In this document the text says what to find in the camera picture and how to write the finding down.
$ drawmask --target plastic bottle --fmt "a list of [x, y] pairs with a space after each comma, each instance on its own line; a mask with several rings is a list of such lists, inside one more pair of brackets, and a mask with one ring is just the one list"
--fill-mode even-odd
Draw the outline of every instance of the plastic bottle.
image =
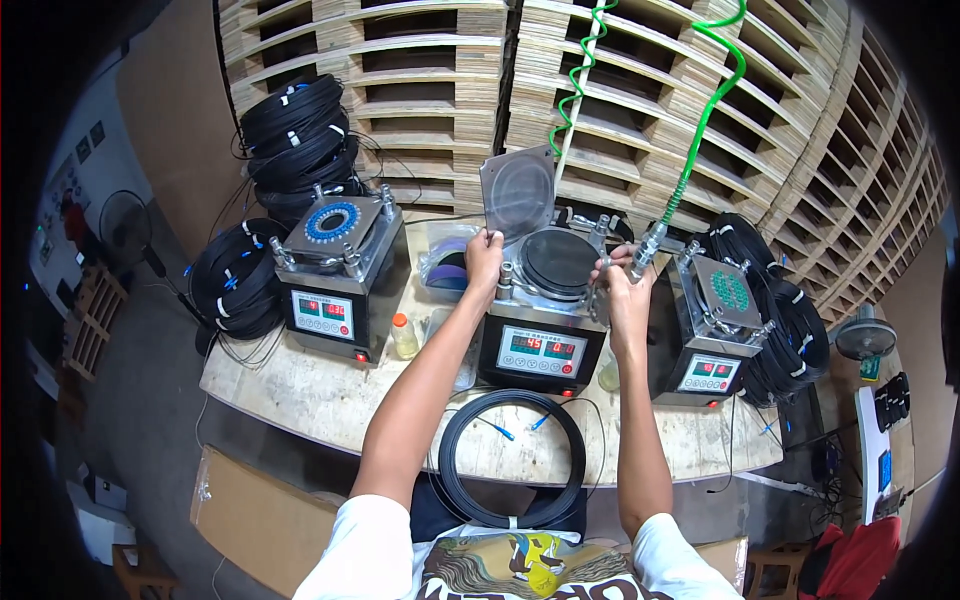
[[620, 389], [620, 369], [616, 365], [615, 358], [611, 358], [610, 362], [600, 370], [597, 383], [607, 392], [616, 392]]
[[391, 329], [391, 335], [394, 336], [394, 346], [396, 355], [402, 360], [410, 360], [417, 356], [420, 351], [420, 342], [417, 341], [417, 333], [414, 332], [414, 324], [407, 321], [407, 316], [403, 313], [394, 315], [394, 326]]

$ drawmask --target small wooden pallet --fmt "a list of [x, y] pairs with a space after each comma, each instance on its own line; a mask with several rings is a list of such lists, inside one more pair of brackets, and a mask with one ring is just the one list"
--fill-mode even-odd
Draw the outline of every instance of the small wooden pallet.
[[64, 330], [66, 364], [87, 381], [96, 381], [97, 361], [110, 339], [110, 326], [127, 292], [103, 267], [86, 271], [84, 284]]
[[948, 203], [943, 163], [906, 82], [862, 19], [804, 155], [760, 227], [828, 325], [876, 303]]
[[[578, 41], [594, 6], [525, 0], [508, 150], [546, 141], [562, 124], [556, 105], [574, 91], [567, 73], [584, 60]], [[559, 196], [662, 214], [703, 107], [735, 66], [690, 22], [735, 11], [733, 0], [625, 0], [604, 13], [609, 33], [597, 42]], [[754, 223], [764, 216], [827, 101], [846, 30], [845, 13], [802, 0], [755, 0], [742, 23], [725, 28], [748, 70], [710, 118], [677, 227], [703, 230], [723, 210]]]
[[222, 0], [230, 93], [243, 114], [299, 74], [332, 73], [363, 177], [382, 175], [401, 203], [476, 212], [506, 16], [502, 0]]

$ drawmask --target wooden workbench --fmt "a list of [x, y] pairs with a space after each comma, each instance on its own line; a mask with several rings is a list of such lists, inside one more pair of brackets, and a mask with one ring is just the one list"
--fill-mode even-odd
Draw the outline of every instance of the wooden workbench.
[[[407, 222], [429, 216], [405, 212]], [[425, 232], [430, 225], [407, 228], [413, 270], [399, 307], [416, 324], [421, 342], [431, 312], [449, 307], [431, 301], [420, 287], [416, 265], [419, 255], [426, 252]], [[306, 350], [284, 329], [268, 334], [262, 343], [230, 345], [238, 356], [246, 358], [252, 354], [248, 363], [259, 364], [241, 366], [217, 344], [200, 381], [203, 390], [257, 419], [355, 454], [360, 453], [373, 411], [408, 364], [396, 357], [392, 340], [387, 342], [384, 359], [377, 368]], [[609, 356], [609, 348], [605, 348], [598, 372]], [[596, 403], [599, 419], [593, 407], [582, 400], [570, 402], [565, 409], [580, 425], [587, 446], [585, 485], [615, 486], [619, 394], [603, 391], [594, 376], [582, 396]], [[462, 406], [471, 398], [461, 395], [450, 407]], [[712, 410], [656, 407], [660, 439], [674, 481], [705, 479], [730, 471], [732, 411], [734, 471], [754, 470], [782, 460], [774, 436], [763, 433], [763, 420], [772, 422], [776, 409], [758, 412], [739, 400], [735, 408], [734, 402], [726, 401]], [[452, 411], [444, 415], [426, 467], [436, 465], [440, 438], [452, 415]], [[565, 483], [569, 474], [566, 436], [554, 420], [531, 431], [530, 426], [541, 416], [533, 409], [519, 406], [490, 410], [485, 419], [510, 431], [516, 439], [511, 442], [492, 427], [475, 421], [460, 439], [457, 469], [467, 477], [524, 484]]]

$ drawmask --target concrete floor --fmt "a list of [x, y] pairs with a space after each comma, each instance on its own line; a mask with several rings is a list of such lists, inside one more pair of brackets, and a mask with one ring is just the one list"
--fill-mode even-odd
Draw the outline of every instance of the concrete floor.
[[[153, 212], [156, 250], [171, 278], [185, 289], [180, 277], [185, 259], [162, 215]], [[203, 358], [194, 350], [196, 326], [190, 315], [158, 284], [146, 265], [136, 269], [130, 300], [117, 317], [97, 381], [85, 389], [85, 432], [59, 422], [58, 471], [72, 478], [79, 462], [86, 460], [107, 478], [115, 478], [128, 491], [127, 513], [137, 535], [154, 543], [180, 578], [183, 588], [175, 597], [214, 598], [210, 580], [222, 557], [189, 521], [201, 456], [194, 427], [204, 406], [204, 393], [197, 386]], [[198, 432], [202, 444], [213, 444], [309, 492], [346, 494], [359, 463], [358, 457], [276, 429], [214, 398]], [[771, 476], [804, 480], [804, 460], [791, 457], [771, 468]], [[727, 477], [721, 477], [674, 486], [675, 517], [689, 541], [747, 535], [752, 544], [763, 545], [810, 537], [812, 498], [737, 478], [725, 491], [707, 493], [726, 483]], [[522, 488], [478, 482], [471, 490], [479, 498], [522, 502], [529, 497]], [[588, 538], [627, 541], [615, 507], [615, 490], [596, 492], [588, 505]], [[230, 562], [221, 568], [216, 586], [220, 596], [231, 600], [278, 597]]]

